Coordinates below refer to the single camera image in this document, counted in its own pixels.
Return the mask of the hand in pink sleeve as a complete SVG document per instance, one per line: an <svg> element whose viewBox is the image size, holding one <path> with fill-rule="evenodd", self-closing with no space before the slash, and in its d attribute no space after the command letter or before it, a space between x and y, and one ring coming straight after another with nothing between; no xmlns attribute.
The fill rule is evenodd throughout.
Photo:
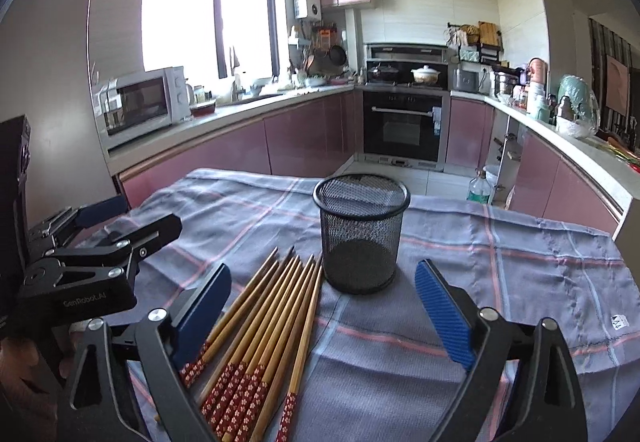
<svg viewBox="0 0 640 442"><path fill-rule="evenodd" d="M63 384L53 376L35 342L1 341L1 384L13 412L1 422L17 420L17 441L54 441L58 425L58 396Z"/></svg>

